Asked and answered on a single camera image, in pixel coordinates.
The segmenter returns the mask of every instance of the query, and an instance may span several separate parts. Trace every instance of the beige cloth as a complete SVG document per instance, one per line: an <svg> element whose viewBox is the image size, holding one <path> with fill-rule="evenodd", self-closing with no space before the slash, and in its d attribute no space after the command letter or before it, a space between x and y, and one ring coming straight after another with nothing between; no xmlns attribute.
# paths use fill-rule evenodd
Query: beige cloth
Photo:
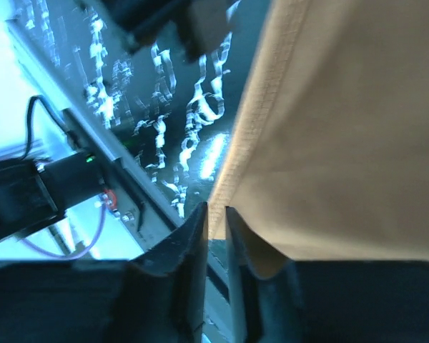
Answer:
<svg viewBox="0 0 429 343"><path fill-rule="evenodd" d="M296 259L429 260L429 0L275 0L209 201Z"/></svg>

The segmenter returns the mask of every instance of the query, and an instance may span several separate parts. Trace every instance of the glass panel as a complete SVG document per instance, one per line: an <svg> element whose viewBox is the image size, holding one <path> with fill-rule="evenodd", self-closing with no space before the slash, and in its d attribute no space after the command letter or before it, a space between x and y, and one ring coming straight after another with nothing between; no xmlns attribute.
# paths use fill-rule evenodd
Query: glass panel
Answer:
<svg viewBox="0 0 429 343"><path fill-rule="evenodd" d="M232 2L234 31L194 64L184 60L169 29L128 56L91 9L74 1L15 2L21 24L179 215L208 200L269 1ZM225 265L225 243L210 242L210 249Z"/></svg>

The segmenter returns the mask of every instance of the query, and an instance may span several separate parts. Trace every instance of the screw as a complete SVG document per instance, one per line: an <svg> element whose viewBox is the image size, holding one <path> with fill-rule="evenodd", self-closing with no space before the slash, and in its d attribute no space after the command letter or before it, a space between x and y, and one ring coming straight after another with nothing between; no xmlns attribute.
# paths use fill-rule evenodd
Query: screw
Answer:
<svg viewBox="0 0 429 343"><path fill-rule="evenodd" d="M132 220L134 220L134 215L131 212L126 212L122 217L121 217L122 221L124 223L127 222L131 222Z"/></svg>
<svg viewBox="0 0 429 343"><path fill-rule="evenodd" d="M44 172L44 164L43 164L43 163L38 163L38 164L36 165L36 170L37 170L39 173Z"/></svg>

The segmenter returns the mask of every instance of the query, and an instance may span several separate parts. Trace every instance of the black connector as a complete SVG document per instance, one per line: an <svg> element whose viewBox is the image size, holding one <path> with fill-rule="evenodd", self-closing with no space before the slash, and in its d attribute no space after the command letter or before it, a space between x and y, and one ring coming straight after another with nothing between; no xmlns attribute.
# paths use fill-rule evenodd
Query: black connector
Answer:
<svg viewBox="0 0 429 343"><path fill-rule="evenodd" d="M0 239L24 238L55 224L68 208L101 192L99 165L84 152L43 171L32 159L0 161Z"/></svg>
<svg viewBox="0 0 429 343"><path fill-rule="evenodd" d="M117 26L119 39L130 54L152 45L173 22L188 62L217 49L231 31L227 0L77 0L81 9L102 9L102 19Z"/></svg>

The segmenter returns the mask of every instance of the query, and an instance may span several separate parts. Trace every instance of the black cylinder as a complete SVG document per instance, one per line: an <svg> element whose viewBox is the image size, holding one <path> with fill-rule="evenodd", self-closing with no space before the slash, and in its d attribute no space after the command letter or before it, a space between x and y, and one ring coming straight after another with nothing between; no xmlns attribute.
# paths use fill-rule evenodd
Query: black cylinder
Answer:
<svg viewBox="0 0 429 343"><path fill-rule="evenodd" d="M68 209L102 192L102 173L85 152L44 166L41 177L59 208Z"/></svg>

